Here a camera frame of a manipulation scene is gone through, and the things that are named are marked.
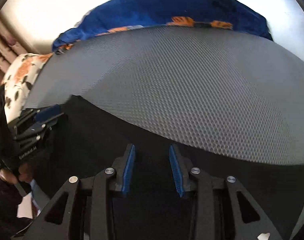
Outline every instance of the orange flower pattern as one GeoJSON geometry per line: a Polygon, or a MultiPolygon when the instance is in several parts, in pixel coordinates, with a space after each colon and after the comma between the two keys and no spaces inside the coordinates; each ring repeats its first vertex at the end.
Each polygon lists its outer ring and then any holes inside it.
{"type": "Polygon", "coordinates": [[[210,23],[204,22],[195,22],[192,18],[186,16],[174,16],[172,17],[172,22],[167,23],[166,25],[176,25],[176,26],[188,26],[195,27],[195,25],[204,24],[209,25],[214,28],[223,28],[223,29],[233,29],[233,24],[222,22],[222,21],[212,21],[210,23]]]}
{"type": "Polygon", "coordinates": [[[56,54],[61,54],[61,53],[65,53],[66,51],[70,50],[72,47],[74,46],[74,44],[64,44],[62,46],[60,46],[58,48],[58,51],[55,52],[56,54]]]}
{"type": "Polygon", "coordinates": [[[32,66],[33,57],[26,57],[14,75],[15,84],[19,83],[28,73],[32,66]]]}
{"type": "Polygon", "coordinates": [[[42,63],[45,63],[52,55],[52,53],[39,56],[29,54],[25,55],[25,57],[22,59],[21,66],[18,68],[13,77],[15,84],[21,82],[23,78],[29,73],[31,66],[35,65],[33,63],[34,60],[40,60],[42,63]]]}
{"type": "Polygon", "coordinates": [[[123,32],[123,31],[128,31],[129,28],[127,26],[125,27],[118,27],[118,28],[113,28],[108,30],[109,33],[116,33],[116,32],[123,32]]]}

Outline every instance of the person's hand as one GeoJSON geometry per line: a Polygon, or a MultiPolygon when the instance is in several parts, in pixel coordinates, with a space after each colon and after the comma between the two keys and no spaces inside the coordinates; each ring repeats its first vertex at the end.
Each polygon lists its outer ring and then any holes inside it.
{"type": "MultiPolygon", "coordinates": [[[[19,181],[31,183],[33,179],[33,172],[31,166],[28,163],[24,163],[19,167],[19,173],[19,181]]],[[[9,169],[0,170],[0,179],[9,184],[18,183],[18,178],[9,169]]]]}

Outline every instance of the pink curtain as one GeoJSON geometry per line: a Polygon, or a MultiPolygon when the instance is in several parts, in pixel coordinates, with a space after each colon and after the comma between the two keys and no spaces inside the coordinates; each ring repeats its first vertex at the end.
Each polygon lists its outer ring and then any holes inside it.
{"type": "Polygon", "coordinates": [[[16,57],[23,53],[28,52],[9,32],[0,19],[0,77],[6,73],[16,57]]]}

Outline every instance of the metal bolt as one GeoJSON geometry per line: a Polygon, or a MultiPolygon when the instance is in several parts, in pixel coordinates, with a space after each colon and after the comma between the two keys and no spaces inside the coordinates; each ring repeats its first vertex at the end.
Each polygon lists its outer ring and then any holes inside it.
{"type": "Polygon", "coordinates": [[[191,168],[191,172],[193,174],[199,174],[201,172],[201,170],[199,168],[194,167],[194,168],[191,168]]]}
{"type": "Polygon", "coordinates": [[[78,181],[78,179],[79,179],[78,177],[72,176],[72,177],[69,178],[69,182],[70,182],[70,183],[75,183],[75,182],[78,181]]]}
{"type": "Polygon", "coordinates": [[[226,178],[226,180],[227,180],[229,183],[234,183],[234,182],[236,182],[236,178],[233,177],[233,176],[228,176],[228,177],[226,178]]]}
{"type": "Polygon", "coordinates": [[[107,168],[107,169],[105,169],[105,173],[106,174],[113,174],[114,173],[114,169],[113,168],[107,168]]]}

